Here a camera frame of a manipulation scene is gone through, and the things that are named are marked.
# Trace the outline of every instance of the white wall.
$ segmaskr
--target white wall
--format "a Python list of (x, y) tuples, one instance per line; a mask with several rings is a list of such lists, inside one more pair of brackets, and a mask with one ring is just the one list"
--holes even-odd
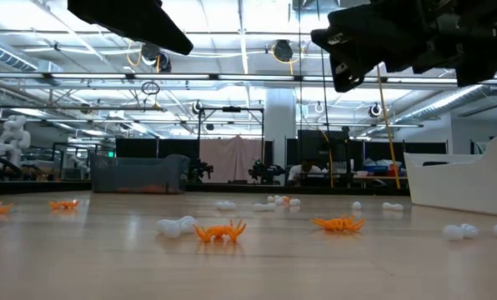
[[(52, 148), (54, 142), (66, 142), (68, 133), (55, 127), (41, 127), (38, 123), (27, 123), (26, 130), (32, 136), (32, 146)], [(0, 135), (3, 125), (0, 123)]]
[(454, 154), (471, 154), (470, 142), (488, 142), (497, 136), (497, 121), (453, 118), (453, 152)]
[(423, 121), (421, 128), (401, 128), (394, 134), (396, 142), (405, 140), (409, 143), (445, 143), (449, 140), (449, 153), (453, 144), (450, 113), (440, 116), (440, 120)]

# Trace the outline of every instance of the white ceiling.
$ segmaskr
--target white ceiling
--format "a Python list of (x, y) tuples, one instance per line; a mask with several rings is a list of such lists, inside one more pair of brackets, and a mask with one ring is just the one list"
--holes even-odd
[[(88, 44), (109, 58), (108, 63), (102, 62), (75, 37), (66, 32), (65, 26), (56, 18), (48, 15), (30, 0), (0, 0), (0, 41), (16, 48), (31, 58), (45, 59), (56, 63), (64, 72), (93, 72), (111, 73), (115, 70), (129, 73), (155, 73), (155, 70), (141, 63), (138, 67), (131, 66), (128, 59), (138, 60), (137, 53), (113, 54), (113, 51), (125, 51), (129, 48), (139, 50), (140, 43), (132, 43), (127, 38), (118, 37), (106, 29), (87, 24), (66, 10), (66, 1), (47, 1), (53, 14), (65, 22)], [(246, 26), (246, 45), (248, 52), (249, 74), (289, 75), (291, 70), (295, 75), (330, 74), (329, 60), (321, 57), (320, 48), (310, 42), (309, 35), (299, 36), (299, 23), (294, 12), (289, 11), (291, 0), (243, 0), (243, 20)], [(240, 22), (238, 15), (238, 0), (163, 0), (163, 8), (177, 25), (188, 33), (194, 45), (194, 50), (188, 57), (170, 53), (173, 64), (173, 73), (238, 73), (243, 74), (243, 58), (241, 56), (241, 37), (238, 34)], [(301, 16), (300, 32), (309, 33), (315, 28), (328, 26), (326, 17), (321, 20), (313, 11)], [(304, 49), (303, 59), (292, 66), (287, 63), (278, 63), (266, 48), (272, 47), (275, 41), (287, 38), (291, 42), (294, 53), (298, 56), (300, 48)], [(53, 45), (57, 43), (64, 51), (57, 52)], [(10, 68), (0, 64), (0, 71), (10, 71)], [(411, 70), (405, 70), (393, 76), (416, 76)], [(435, 69), (421, 75), (428, 78), (452, 78), (450, 70)], [(265, 86), (227, 86), (217, 90), (180, 90), (164, 88), (157, 97), (149, 97), (148, 103), (157, 102), (168, 109), (167, 113), (160, 112), (127, 112), (128, 118), (141, 120), (187, 120), (194, 118), (188, 115), (191, 104), (199, 100), (205, 106), (222, 107), (225, 105), (250, 106), (262, 108), (265, 102)], [(290, 87), (293, 93), (300, 98), (300, 87)], [(68, 90), (54, 90), (56, 97)], [(40, 98), (48, 98), (48, 90), (29, 88), (26, 92)], [(432, 90), (388, 89), (384, 90), (384, 98), (390, 107), (390, 114), (404, 111), (406, 108), (436, 94)], [(142, 103), (146, 97), (138, 97)], [(315, 112), (315, 106), (323, 103), (326, 98), (329, 109), (330, 122), (371, 123), (374, 119), (367, 117), (367, 110), (373, 103), (379, 102), (379, 91), (373, 88), (356, 88), (347, 93), (337, 93), (331, 87), (326, 92), (321, 87), (303, 87), (302, 104), (307, 109), (305, 114), (309, 122), (318, 122), (324, 113)], [(174, 99), (183, 106), (182, 109)], [(88, 102), (102, 106), (136, 106), (134, 95), (127, 89), (83, 89), (73, 91), (71, 97), (65, 97), (61, 105), (74, 105)], [(247, 113), (232, 114), (216, 112), (209, 121), (213, 120), (252, 120)], [(180, 126), (151, 125), (161, 134), (187, 132)], [(246, 133), (258, 131), (259, 126), (225, 126), (221, 133)]]

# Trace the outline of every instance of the floor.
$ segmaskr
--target floor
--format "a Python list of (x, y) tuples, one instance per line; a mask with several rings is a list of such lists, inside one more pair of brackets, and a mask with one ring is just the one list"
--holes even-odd
[[(265, 195), (179, 196), (59, 192), (0, 197), (0, 299), (489, 299), (497, 300), (497, 217), (416, 207), (406, 197), (300, 196), (299, 209), (252, 212)], [(78, 199), (75, 213), (48, 201)], [(229, 200), (236, 212), (213, 204)], [(310, 218), (351, 213), (361, 234), (317, 230)], [(383, 202), (404, 212), (383, 212)], [(242, 218), (237, 244), (193, 234), (157, 236), (161, 218), (204, 225)], [(444, 242), (446, 224), (471, 223), (475, 240)]]

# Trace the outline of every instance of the ceiling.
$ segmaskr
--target ceiling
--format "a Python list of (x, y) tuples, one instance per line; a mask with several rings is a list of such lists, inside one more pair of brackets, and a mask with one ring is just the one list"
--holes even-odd
[[(256, 75), (330, 75), (329, 60), (326, 53), (321, 53), (318, 46), (310, 41), (309, 33), (315, 28), (328, 26), (326, 14), (330, 11), (351, 7), (365, 1), (320, 0), (320, 17), (317, 15), (313, 1), (304, 1), (305, 9), (300, 13), (300, 26), (297, 10), (291, 9), (292, 0), (163, 0), (163, 9), (175, 23), (183, 29), (194, 45), (194, 50), (187, 57), (167, 52), (172, 63), (172, 73), (222, 73), (222, 74), (256, 74)], [(50, 7), (43, 8), (30, 0), (0, 0), (0, 43), (27, 59), (45, 60), (59, 66), (66, 73), (156, 73), (154, 67), (139, 61), (141, 43), (119, 37), (97, 25), (90, 25), (66, 10), (66, 1), (46, 1)], [(241, 30), (239, 5), (242, 3), (244, 37)], [(288, 39), (294, 50), (296, 63), (280, 63), (270, 52), (277, 39)], [(425, 74), (416, 75), (411, 70), (388, 75), (381, 66), (382, 76), (393, 78), (447, 78), (453, 80), (451, 70), (435, 69)], [(17, 72), (0, 62), (0, 72)], [(368, 76), (376, 77), (376, 70)], [(259, 81), (186, 81), (157, 80), (161, 91), (157, 95), (147, 96), (141, 92), (145, 80), (121, 81), (109, 79), (67, 78), (59, 80), (59, 86), (39, 83), (34, 79), (0, 78), (4, 87), (18, 89), (25, 95), (0, 86), (0, 104), (39, 105), (48, 103), (59, 106), (77, 106), (88, 103), (91, 106), (113, 107), (112, 111), (93, 111), (84, 114), (78, 111), (46, 110), (45, 117), (30, 115), (32, 118), (69, 118), (104, 119), (114, 115), (117, 108), (148, 107), (146, 112), (126, 111), (120, 118), (127, 120), (156, 121), (146, 123), (145, 131), (128, 130), (115, 123), (102, 122), (94, 129), (109, 134), (135, 134), (147, 136), (150, 133), (162, 137), (194, 136), (196, 126), (190, 122), (196, 120), (191, 108), (196, 102), (205, 107), (220, 108), (240, 106), (245, 108), (263, 108), (266, 91), (270, 88), (287, 88), (297, 98), (302, 111), (298, 113), (298, 122), (325, 122), (328, 112), (330, 123), (379, 123), (381, 120), (371, 118), (367, 112), (371, 105), (379, 103), (379, 90), (375, 82), (365, 84), (347, 93), (337, 93), (331, 82), (322, 84), (306, 82), (259, 82)], [(433, 97), (442, 90), (454, 89), (454, 84), (426, 85), (386, 85), (384, 100), (389, 107), (389, 115), (399, 113)], [(320, 112), (319, 104), (328, 104), (327, 111)], [(157, 103), (167, 112), (151, 110)], [(248, 113), (216, 112), (208, 121), (221, 124), (213, 134), (258, 135), (261, 132), (259, 117)], [(75, 122), (60, 122), (71, 128), (84, 128)], [(361, 133), (364, 128), (356, 129)]]

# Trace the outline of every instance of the white column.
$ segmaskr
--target white column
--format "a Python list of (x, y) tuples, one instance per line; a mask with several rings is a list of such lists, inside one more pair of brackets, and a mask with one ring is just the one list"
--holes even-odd
[[(274, 164), (286, 167), (285, 139), (295, 138), (296, 99), (293, 89), (271, 88), (265, 100), (264, 136), (266, 141), (274, 141)], [(284, 176), (276, 177), (284, 183)]]

